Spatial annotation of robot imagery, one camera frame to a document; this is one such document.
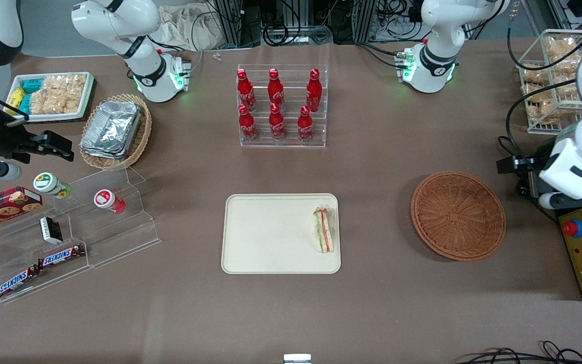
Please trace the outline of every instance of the small jar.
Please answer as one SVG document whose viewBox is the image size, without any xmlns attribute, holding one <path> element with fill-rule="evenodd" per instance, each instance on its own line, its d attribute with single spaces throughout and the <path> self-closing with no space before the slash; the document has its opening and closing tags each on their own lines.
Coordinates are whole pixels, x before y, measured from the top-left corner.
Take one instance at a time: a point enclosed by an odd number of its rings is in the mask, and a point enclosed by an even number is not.
<svg viewBox="0 0 582 364">
<path fill-rule="evenodd" d="M 125 210 L 125 200 L 116 197 L 116 194 L 109 190 L 100 190 L 95 194 L 93 203 L 100 209 L 110 210 L 115 214 L 120 214 Z"/>
<path fill-rule="evenodd" d="M 56 198 L 66 198 L 71 193 L 71 186 L 59 180 L 53 173 L 42 172 L 35 180 L 33 187 L 40 193 L 50 194 Z"/>
</svg>

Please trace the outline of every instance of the brown table surface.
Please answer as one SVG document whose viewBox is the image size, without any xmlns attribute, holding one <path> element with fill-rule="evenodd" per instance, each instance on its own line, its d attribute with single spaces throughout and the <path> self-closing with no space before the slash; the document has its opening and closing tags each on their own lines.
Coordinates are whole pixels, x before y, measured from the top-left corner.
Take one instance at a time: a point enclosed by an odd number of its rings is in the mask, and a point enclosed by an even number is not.
<svg viewBox="0 0 582 364">
<path fill-rule="evenodd" d="M 523 51 L 531 39 L 515 42 Z M 305 64 L 329 51 L 328 147 L 242 149 L 235 70 Z M 550 339 L 582 352 L 582 302 L 559 231 L 498 175 L 495 138 L 518 98 L 503 41 L 470 41 L 455 77 L 425 95 L 354 46 L 256 48 L 206 55 L 190 91 L 148 103 L 150 145 L 135 168 L 163 242 L 100 269 L 0 305 L 0 362 L 454 362 L 495 346 L 540 354 Z M 94 104 L 136 93 L 120 57 L 19 58 L 14 74 L 89 71 Z M 522 131 L 533 148 L 541 138 Z M 77 142 L 82 123 L 31 126 Z M 63 180 L 95 172 L 33 156 L 16 184 L 50 170 Z M 411 194 L 426 175 L 471 173 L 499 196 L 504 243 L 478 262 L 430 251 L 411 223 Z M 0 182 L 0 191 L 12 186 Z M 231 194 L 333 193 L 342 267 L 333 275 L 228 275 L 220 267 Z"/>
</svg>

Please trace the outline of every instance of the round wicker basket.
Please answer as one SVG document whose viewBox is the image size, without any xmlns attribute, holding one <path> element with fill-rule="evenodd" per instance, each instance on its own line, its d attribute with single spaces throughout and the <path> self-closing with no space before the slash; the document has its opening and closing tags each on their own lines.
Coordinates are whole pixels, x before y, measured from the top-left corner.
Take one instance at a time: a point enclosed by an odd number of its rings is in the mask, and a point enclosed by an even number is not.
<svg viewBox="0 0 582 364">
<path fill-rule="evenodd" d="M 143 100 L 139 97 L 134 95 L 116 95 L 111 96 L 110 98 L 106 99 L 105 101 L 119 101 L 119 102 L 134 102 L 136 105 L 141 106 L 143 113 L 141 113 L 139 125 L 136 129 L 136 134 L 134 135 L 134 140 L 131 143 L 131 147 L 129 147 L 129 153 L 127 153 L 127 157 L 125 159 L 111 159 L 111 158 L 101 158 L 101 157 L 94 157 L 92 155 L 86 154 L 83 152 L 82 148 L 80 148 L 80 154 L 82 158 L 87 162 L 88 165 L 106 169 L 111 168 L 113 166 L 117 166 L 120 163 L 125 163 L 127 166 L 131 166 L 132 164 L 138 161 L 141 154 L 145 150 L 145 147 L 148 145 L 148 139 L 150 138 L 150 133 L 152 132 L 152 115 L 150 114 L 150 110 L 148 110 L 148 106 L 145 104 Z M 93 119 L 93 115 L 98 110 L 98 108 L 102 105 L 102 102 L 95 107 L 95 109 L 90 113 L 87 123 L 85 124 L 84 130 L 82 131 L 82 135 L 87 132 L 89 125 L 91 124 L 91 119 Z"/>
<path fill-rule="evenodd" d="M 465 173 L 429 175 L 414 191 L 410 213 L 423 241 L 453 260 L 486 258 L 504 239 L 506 219 L 500 200 Z"/>
</svg>

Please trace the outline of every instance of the jar lid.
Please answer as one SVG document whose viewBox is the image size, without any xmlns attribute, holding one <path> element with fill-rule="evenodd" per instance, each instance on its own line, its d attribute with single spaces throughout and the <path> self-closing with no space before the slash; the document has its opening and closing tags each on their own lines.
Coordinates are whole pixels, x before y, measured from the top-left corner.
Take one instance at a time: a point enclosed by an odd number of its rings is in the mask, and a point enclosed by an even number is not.
<svg viewBox="0 0 582 364">
<path fill-rule="evenodd" d="M 100 190 L 93 198 L 93 203 L 95 203 L 95 205 L 101 209 L 107 209 L 111 207 L 115 201 L 115 194 L 109 190 Z"/>
<path fill-rule="evenodd" d="M 41 193 L 46 193 L 55 188 L 58 179 L 52 173 L 42 172 L 33 180 L 33 187 Z"/>
</svg>

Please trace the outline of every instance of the clear acrylic bottle rack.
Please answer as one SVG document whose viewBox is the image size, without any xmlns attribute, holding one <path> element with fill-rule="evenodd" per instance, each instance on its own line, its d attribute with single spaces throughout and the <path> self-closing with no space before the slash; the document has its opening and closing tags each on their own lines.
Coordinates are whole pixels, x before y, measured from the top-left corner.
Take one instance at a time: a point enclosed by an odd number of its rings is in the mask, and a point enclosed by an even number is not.
<svg viewBox="0 0 582 364">
<path fill-rule="evenodd" d="M 159 243 L 154 219 L 143 210 L 136 188 L 144 180 L 123 164 L 101 170 L 70 183 L 72 191 L 67 198 L 60 200 L 42 195 L 42 210 L 21 215 L 0 226 L 0 285 L 37 264 L 37 259 L 68 247 L 84 244 L 87 253 L 42 269 L 39 275 L 3 295 L 0 303 L 12 302 Z M 126 207 L 121 214 L 94 205 L 93 196 L 101 189 L 109 189 L 125 201 Z M 60 223 L 62 244 L 56 246 L 42 239 L 39 220 L 45 216 Z"/>
<path fill-rule="evenodd" d="M 326 65 L 274 65 L 274 64 L 240 64 L 238 69 L 245 69 L 255 90 L 256 109 L 251 112 L 256 124 L 258 138 L 255 141 L 245 141 L 239 128 L 239 113 L 235 112 L 235 124 L 239 130 L 239 141 L 242 147 L 282 147 L 282 148 L 325 148 L 327 141 L 327 96 L 329 72 Z M 284 131 L 286 138 L 283 141 L 273 140 L 268 116 L 270 115 L 270 101 L 268 99 L 268 71 L 276 68 L 279 78 L 284 85 Z M 320 108 L 311 113 L 314 119 L 313 139 L 310 143 L 300 143 L 298 138 L 298 118 L 300 108 L 307 103 L 307 83 L 309 71 L 317 68 L 320 71 L 320 83 L 323 94 Z M 241 104 L 239 94 L 236 93 L 237 106 Z"/>
</svg>

